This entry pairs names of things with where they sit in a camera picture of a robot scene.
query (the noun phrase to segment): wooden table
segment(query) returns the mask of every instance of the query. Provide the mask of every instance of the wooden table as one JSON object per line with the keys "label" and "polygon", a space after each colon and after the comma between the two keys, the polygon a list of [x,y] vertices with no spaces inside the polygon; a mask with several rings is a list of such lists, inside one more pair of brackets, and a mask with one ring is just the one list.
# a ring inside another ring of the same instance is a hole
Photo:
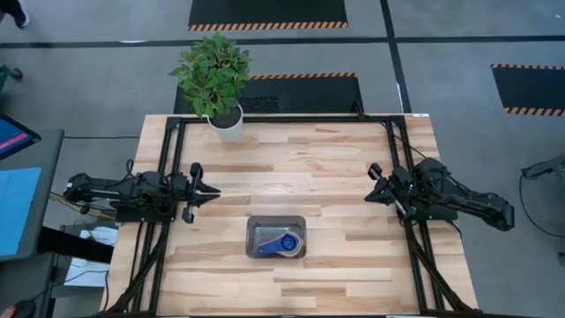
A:
{"label": "wooden table", "polygon": [[[166,119],[146,117],[136,171],[157,170]],[[411,145],[438,157],[430,118],[406,115],[406,122]],[[168,169],[175,135],[172,140]],[[400,142],[397,146],[403,159]],[[414,153],[414,159],[421,157]],[[367,167],[377,162],[387,175],[392,169],[385,128],[375,123],[245,124],[243,142],[224,144],[208,124],[189,124],[180,169],[188,174],[193,162],[202,163],[204,182],[220,188],[222,198],[198,210],[194,224],[178,218],[171,225],[158,314],[418,312],[395,208],[363,201],[374,186]],[[245,227],[255,215],[303,216],[306,257],[247,257]],[[429,227],[438,269],[475,307],[459,234],[445,222]],[[130,223],[119,230],[109,272],[110,304],[129,283],[137,229]],[[151,273],[147,281],[142,308],[147,308]]]}

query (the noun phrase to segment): hazard tape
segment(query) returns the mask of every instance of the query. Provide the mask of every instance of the hazard tape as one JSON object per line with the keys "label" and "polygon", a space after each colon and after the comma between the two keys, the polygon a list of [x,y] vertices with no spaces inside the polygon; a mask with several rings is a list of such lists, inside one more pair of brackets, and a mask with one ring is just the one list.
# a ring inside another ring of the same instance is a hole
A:
{"label": "hazard tape", "polygon": [[357,77],[354,72],[340,73],[310,73],[310,74],[279,74],[279,75],[251,75],[249,80],[280,80],[280,79],[320,79],[338,77]]}
{"label": "hazard tape", "polygon": [[493,68],[516,68],[528,70],[565,70],[563,66],[523,65],[523,64],[492,64]]}
{"label": "hazard tape", "polygon": [[311,28],[346,28],[347,22],[221,23],[188,26],[188,31],[259,31]]}
{"label": "hazard tape", "polygon": [[565,117],[565,110],[538,109],[538,108],[528,108],[528,107],[505,107],[504,111],[508,114],[517,114],[517,115]]}

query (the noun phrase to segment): black rubber mat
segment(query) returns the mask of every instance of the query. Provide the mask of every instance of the black rubber mat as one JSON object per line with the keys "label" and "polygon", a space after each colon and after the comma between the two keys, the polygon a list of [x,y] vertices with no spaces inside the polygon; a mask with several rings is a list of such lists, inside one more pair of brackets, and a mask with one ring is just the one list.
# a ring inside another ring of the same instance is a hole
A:
{"label": "black rubber mat", "polygon": [[343,0],[194,0],[189,31],[345,28]]}
{"label": "black rubber mat", "polygon": [[564,116],[562,66],[493,64],[493,75],[508,114]]}
{"label": "black rubber mat", "polygon": [[[239,102],[252,113],[349,113],[361,94],[355,73],[253,75]],[[177,87],[175,114],[193,114]]]}

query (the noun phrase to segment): white flower pot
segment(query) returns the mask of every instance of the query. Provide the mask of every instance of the white flower pot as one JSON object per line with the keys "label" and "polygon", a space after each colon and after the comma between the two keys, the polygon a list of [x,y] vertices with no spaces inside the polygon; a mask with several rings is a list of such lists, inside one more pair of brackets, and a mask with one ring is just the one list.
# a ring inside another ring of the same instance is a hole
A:
{"label": "white flower pot", "polygon": [[233,125],[230,128],[218,128],[210,122],[210,118],[207,117],[208,123],[214,128],[214,130],[220,135],[220,139],[223,142],[240,142],[243,136],[244,131],[244,110],[241,108],[241,105],[238,105],[239,110],[241,110],[241,117],[239,117],[239,121],[237,124]]}

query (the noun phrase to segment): gray floor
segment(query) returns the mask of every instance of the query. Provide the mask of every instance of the gray floor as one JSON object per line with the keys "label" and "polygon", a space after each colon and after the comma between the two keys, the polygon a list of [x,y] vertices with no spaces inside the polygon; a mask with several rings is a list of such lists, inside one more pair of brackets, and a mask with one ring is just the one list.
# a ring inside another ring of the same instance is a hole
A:
{"label": "gray floor", "polygon": [[[397,36],[565,34],[562,0],[391,0]],[[97,42],[197,39],[188,33],[191,1],[27,0],[25,31],[6,17],[0,42]],[[231,38],[384,36],[380,5],[346,0],[345,30],[227,33]],[[36,128],[67,135],[139,134],[146,114],[171,113],[175,79],[167,76],[179,47],[137,49],[0,49],[0,61],[23,70],[9,83],[0,111]],[[250,46],[252,73],[356,72],[365,109],[400,112],[387,44]],[[400,55],[414,112],[430,113],[442,161],[456,178],[496,192],[516,207],[516,228],[498,232],[461,217],[463,243],[480,307],[492,313],[561,317],[565,268],[563,239],[528,223],[517,194],[520,169],[565,152],[565,119],[502,112],[489,65],[565,65],[565,43],[401,44]],[[53,190],[61,193],[77,172],[120,178],[134,157],[135,140],[66,140]],[[546,176],[524,184],[533,217],[565,233],[563,186]],[[45,224],[73,223],[72,211],[49,205]],[[56,317],[93,313],[101,293],[61,299]]]}

